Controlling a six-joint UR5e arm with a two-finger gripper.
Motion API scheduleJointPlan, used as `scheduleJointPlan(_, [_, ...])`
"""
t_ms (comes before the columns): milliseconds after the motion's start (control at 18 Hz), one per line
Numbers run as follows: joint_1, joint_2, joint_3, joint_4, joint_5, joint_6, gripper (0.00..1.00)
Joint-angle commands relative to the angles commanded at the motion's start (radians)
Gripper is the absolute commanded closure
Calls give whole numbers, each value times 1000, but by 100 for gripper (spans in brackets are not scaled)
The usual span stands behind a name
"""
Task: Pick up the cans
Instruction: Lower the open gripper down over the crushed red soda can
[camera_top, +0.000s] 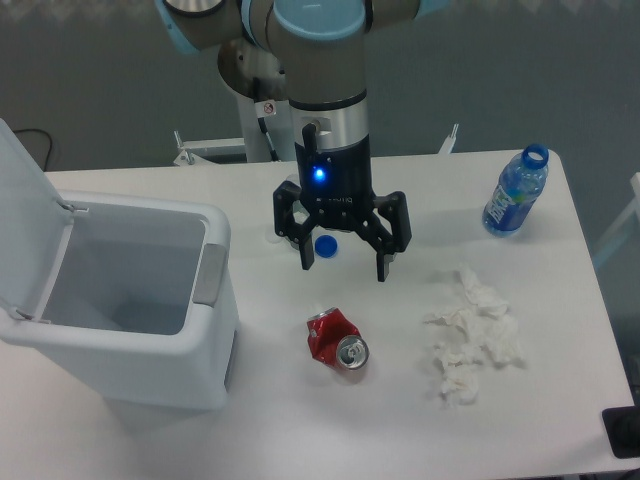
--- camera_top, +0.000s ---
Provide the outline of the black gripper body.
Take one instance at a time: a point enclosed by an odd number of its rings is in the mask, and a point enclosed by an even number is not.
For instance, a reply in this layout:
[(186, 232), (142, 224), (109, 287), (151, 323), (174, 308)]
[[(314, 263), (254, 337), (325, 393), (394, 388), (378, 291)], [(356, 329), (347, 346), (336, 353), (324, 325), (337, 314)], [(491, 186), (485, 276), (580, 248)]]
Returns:
[(374, 213), (368, 137), (344, 148), (322, 150), (318, 135), (305, 133), (296, 155), (300, 187), (293, 196), (308, 213), (304, 223), (294, 224), (297, 232), (309, 233), (320, 226), (369, 233), (380, 226)]

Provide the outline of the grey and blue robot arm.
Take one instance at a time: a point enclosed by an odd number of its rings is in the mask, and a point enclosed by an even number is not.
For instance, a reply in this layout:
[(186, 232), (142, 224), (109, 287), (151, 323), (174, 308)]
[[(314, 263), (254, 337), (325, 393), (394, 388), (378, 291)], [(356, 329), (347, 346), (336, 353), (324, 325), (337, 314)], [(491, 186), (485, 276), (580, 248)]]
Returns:
[(201, 51), (234, 40), (273, 55), (282, 67), (299, 181), (273, 193), (274, 230), (314, 262), (316, 227), (356, 233), (376, 252), (377, 277), (406, 250), (411, 226), (401, 191), (372, 187), (364, 40), (416, 20), (444, 1), (159, 1), (175, 44)]

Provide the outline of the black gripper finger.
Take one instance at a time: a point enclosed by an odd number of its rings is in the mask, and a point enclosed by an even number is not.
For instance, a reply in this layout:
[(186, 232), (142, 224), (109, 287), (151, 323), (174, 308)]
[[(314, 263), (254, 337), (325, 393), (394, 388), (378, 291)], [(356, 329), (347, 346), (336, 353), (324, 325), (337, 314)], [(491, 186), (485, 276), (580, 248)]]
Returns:
[(316, 227), (316, 222), (311, 217), (302, 224), (296, 222), (293, 206), (300, 199), (301, 193), (301, 188), (288, 180), (273, 192), (274, 232), (298, 247), (301, 267), (309, 270), (315, 261), (311, 232)]
[(394, 191), (386, 196), (373, 195), (365, 203), (360, 227), (360, 237), (376, 253), (377, 281), (385, 282), (390, 263), (407, 249), (412, 239), (405, 193)]

